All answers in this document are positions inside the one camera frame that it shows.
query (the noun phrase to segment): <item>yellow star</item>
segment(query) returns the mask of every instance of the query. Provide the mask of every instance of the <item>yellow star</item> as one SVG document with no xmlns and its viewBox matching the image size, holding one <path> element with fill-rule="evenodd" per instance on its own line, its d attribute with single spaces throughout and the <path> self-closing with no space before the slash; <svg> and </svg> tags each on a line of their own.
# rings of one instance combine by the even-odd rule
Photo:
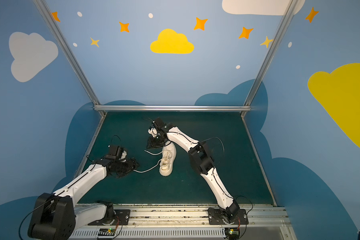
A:
<svg viewBox="0 0 360 240">
<path fill-rule="evenodd" d="M 126 31 L 126 32 L 129 33 L 129 30 L 128 30 L 128 25 L 129 25 L 129 23 L 126 23 L 126 24 L 121 23 L 121 22 L 119 22 L 119 23 L 120 23 L 120 26 L 121 26 L 120 32 Z"/>
<path fill-rule="evenodd" d="M 272 41 L 273 41 L 273 39 L 269 40 L 269 39 L 268 39 L 268 36 L 266 36 L 266 37 L 265 37 L 265 42 L 262 43 L 262 44 L 260 44 L 260 46 L 261 46 L 261 45 L 265 45 L 265 46 L 267 46 L 267 48 L 268 48 L 269 43 L 272 42 Z"/>
<path fill-rule="evenodd" d="M 99 46 L 97 45 L 97 42 L 100 41 L 100 40 L 96 40 L 96 41 L 95 41 L 95 40 L 93 40 L 92 38 L 91 38 L 91 40 L 92 40 L 91 45 L 96 45 L 97 47 L 99 47 Z"/>
<path fill-rule="evenodd" d="M 58 18 L 58 12 L 52 13 L 52 16 L 56 21 L 60 22 L 60 19 Z"/>
<path fill-rule="evenodd" d="M 253 30 L 253 28 L 251 29 L 246 29 L 245 27 L 243 27 L 243 32 L 241 33 L 241 35 L 239 36 L 239 38 L 246 38 L 248 39 L 250 37 L 250 33 Z"/>
<path fill-rule="evenodd" d="M 313 18 L 315 17 L 315 15 L 318 14 L 318 13 L 319 13 L 319 11 L 316 12 L 312 8 L 311 12 L 309 13 L 309 15 L 305 19 L 309 20 L 309 22 L 311 23 Z"/>
<path fill-rule="evenodd" d="M 207 21 L 207 19 L 201 20 L 201 19 L 196 18 L 196 26 L 193 30 L 201 29 L 204 31 L 204 25 L 205 25 L 206 21 Z"/>
</svg>

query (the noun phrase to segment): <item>white cloud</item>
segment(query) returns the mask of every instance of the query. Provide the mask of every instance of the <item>white cloud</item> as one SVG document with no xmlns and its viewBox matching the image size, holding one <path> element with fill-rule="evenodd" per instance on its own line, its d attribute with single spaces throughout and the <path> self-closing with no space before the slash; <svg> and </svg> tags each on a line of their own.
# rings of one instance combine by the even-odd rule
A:
<svg viewBox="0 0 360 240">
<path fill-rule="evenodd" d="M 298 0 L 294 14 L 305 0 Z M 223 10 L 230 14 L 284 15 L 289 0 L 223 0 Z"/>
<path fill-rule="evenodd" d="M 14 58 L 11 71 L 19 82 L 29 81 L 58 56 L 58 47 L 37 33 L 14 32 L 10 36 L 10 51 Z"/>
</svg>

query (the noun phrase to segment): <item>shoe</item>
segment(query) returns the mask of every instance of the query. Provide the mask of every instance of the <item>shoe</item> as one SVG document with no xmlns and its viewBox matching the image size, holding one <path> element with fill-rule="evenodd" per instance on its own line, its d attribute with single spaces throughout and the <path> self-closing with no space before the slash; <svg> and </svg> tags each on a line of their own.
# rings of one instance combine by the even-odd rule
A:
<svg viewBox="0 0 360 240">
<path fill-rule="evenodd" d="M 173 161 L 176 157 L 176 147 L 173 142 L 166 142 L 165 147 L 163 147 L 163 158 L 160 161 L 160 174 L 163 176 L 168 176 L 172 172 Z"/>
</svg>

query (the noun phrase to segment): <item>green table surface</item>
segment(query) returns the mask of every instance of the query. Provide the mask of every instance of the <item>green table surface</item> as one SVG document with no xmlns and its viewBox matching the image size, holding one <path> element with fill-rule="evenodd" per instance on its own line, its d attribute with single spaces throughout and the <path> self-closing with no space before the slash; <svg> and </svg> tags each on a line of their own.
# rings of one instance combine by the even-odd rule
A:
<svg viewBox="0 0 360 240">
<path fill-rule="evenodd" d="M 99 135 L 92 147 L 89 159 L 96 160 L 108 153 L 111 143 L 128 149 L 128 156 L 140 164 L 139 171 L 147 170 L 161 158 L 144 150 L 149 137 L 150 121 L 144 118 L 162 118 L 199 141 L 208 140 L 216 170 L 226 189 L 233 196 L 244 195 L 253 204 L 272 204 L 261 168 L 254 155 L 249 137 L 238 113 L 199 113 L 199 112 L 109 112 Z M 188 154 L 177 144 L 177 155 L 173 171 L 167 177 L 161 176 L 159 167 L 146 173 L 131 172 L 116 179 L 107 176 L 97 183 L 79 203 L 93 203 L 97 200 L 114 204 L 216 204 L 216 198 L 206 181 L 196 174 L 190 166 Z M 151 149 L 158 153 L 160 149 Z M 86 162 L 84 169 L 91 164 Z M 239 197 L 239 203 L 249 203 Z"/>
</svg>

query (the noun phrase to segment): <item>black mounting plate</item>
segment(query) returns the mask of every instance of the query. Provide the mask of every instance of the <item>black mounting plate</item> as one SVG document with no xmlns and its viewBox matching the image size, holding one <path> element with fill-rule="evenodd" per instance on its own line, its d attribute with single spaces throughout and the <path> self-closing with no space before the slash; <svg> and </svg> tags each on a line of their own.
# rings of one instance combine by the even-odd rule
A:
<svg viewBox="0 0 360 240">
<path fill-rule="evenodd" d="M 209 208 L 208 210 L 208 220 L 209 225 L 225 225 L 226 223 L 223 221 L 221 210 L 220 209 L 214 209 Z M 234 223 L 232 225 L 239 225 L 239 219 L 240 218 L 240 225 L 248 224 L 248 218 L 246 217 L 247 212 L 245 209 L 240 209 L 237 213 L 237 218 L 235 219 Z"/>
<path fill-rule="evenodd" d="M 108 224 L 110 224 L 111 226 L 115 226 L 117 225 L 117 217 L 120 220 L 119 225 L 128 225 L 129 222 L 129 215 L 131 210 L 129 209 L 114 209 L 113 210 L 115 212 L 115 221 L 113 223 L 111 223 L 112 221 L 109 219 L 100 219 L 97 221 L 93 221 L 91 223 L 88 223 L 89 226 L 107 226 Z"/>
</svg>

